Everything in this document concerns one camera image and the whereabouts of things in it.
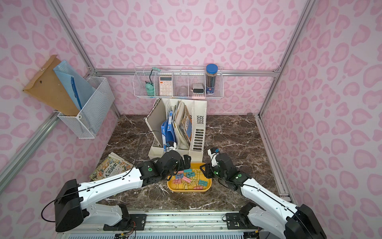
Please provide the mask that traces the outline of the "yellow plastic storage box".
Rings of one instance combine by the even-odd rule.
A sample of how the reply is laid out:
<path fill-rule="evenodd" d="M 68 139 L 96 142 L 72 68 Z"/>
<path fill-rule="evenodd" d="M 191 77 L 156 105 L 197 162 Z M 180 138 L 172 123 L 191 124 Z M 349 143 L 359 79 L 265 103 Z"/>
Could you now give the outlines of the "yellow plastic storage box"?
<path fill-rule="evenodd" d="M 204 163 L 192 163 L 190 169 L 179 171 L 167 182 L 168 188 L 177 193 L 204 193 L 212 186 L 212 180 L 200 169 Z"/>

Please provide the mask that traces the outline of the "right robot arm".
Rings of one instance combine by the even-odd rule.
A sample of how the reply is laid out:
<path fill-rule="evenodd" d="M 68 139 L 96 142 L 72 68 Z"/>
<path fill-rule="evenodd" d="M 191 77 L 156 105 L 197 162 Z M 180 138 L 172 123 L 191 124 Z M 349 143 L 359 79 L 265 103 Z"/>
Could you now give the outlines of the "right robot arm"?
<path fill-rule="evenodd" d="M 327 236 L 313 210 L 297 206 L 275 195 L 249 174 L 240 171 L 226 153 L 216 147 L 208 150 L 210 163 L 203 174 L 216 178 L 232 191 L 254 202 L 245 209 L 249 222 L 280 239 L 325 239 Z"/>

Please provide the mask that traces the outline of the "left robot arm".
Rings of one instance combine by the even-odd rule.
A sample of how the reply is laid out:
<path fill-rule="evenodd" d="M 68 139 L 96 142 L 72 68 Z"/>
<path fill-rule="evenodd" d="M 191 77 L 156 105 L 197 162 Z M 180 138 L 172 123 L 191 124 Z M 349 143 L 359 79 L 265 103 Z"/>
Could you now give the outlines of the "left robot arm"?
<path fill-rule="evenodd" d="M 178 172 L 191 167 L 192 158 L 171 150 L 149 161 L 144 161 L 130 170 L 105 179 L 78 183 L 67 181 L 56 199 L 55 231 L 63 233 L 81 224 L 102 224 L 106 231 L 125 231 L 137 227 L 126 206 L 98 204 L 118 193 L 138 189 L 162 180 L 170 180 Z"/>

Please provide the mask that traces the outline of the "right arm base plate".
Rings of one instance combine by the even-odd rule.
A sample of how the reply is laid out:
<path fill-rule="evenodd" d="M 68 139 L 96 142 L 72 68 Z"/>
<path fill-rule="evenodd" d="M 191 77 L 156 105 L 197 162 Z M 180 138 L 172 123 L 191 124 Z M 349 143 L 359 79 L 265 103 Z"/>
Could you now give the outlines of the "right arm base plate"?
<path fill-rule="evenodd" d="M 261 227 L 253 225 L 248 217 L 241 213 L 226 213 L 222 220 L 226 222 L 229 230 L 262 230 Z"/>

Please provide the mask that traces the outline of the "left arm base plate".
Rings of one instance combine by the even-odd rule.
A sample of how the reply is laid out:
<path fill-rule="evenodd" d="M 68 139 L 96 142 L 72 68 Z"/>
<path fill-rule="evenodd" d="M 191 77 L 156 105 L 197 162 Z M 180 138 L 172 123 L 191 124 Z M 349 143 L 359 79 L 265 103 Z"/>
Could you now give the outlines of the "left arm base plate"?
<path fill-rule="evenodd" d="M 143 231 L 145 228 L 147 214 L 132 214 L 127 218 L 123 218 L 114 226 L 104 225 L 104 231 Z"/>

